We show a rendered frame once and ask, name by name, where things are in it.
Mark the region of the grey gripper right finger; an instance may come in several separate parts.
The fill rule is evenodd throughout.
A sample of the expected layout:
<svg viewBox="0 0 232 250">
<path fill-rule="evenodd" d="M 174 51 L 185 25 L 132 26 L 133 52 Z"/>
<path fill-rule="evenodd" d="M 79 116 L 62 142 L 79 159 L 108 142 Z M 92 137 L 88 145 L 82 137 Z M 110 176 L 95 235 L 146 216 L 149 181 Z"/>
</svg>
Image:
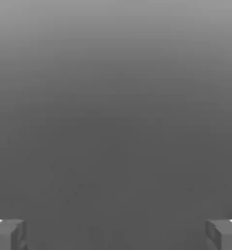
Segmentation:
<svg viewBox="0 0 232 250">
<path fill-rule="evenodd" d="M 232 219 L 205 222 L 208 250 L 232 250 Z"/>
</svg>

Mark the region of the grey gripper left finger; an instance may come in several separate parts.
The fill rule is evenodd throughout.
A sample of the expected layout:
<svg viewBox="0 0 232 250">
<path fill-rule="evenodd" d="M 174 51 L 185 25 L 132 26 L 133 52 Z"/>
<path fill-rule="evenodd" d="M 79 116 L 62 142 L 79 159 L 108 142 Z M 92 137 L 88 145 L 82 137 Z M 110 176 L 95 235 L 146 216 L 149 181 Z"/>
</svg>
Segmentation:
<svg viewBox="0 0 232 250">
<path fill-rule="evenodd" d="M 28 250 L 25 220 L 0 219 L 0 250 Z"/>
</svg>

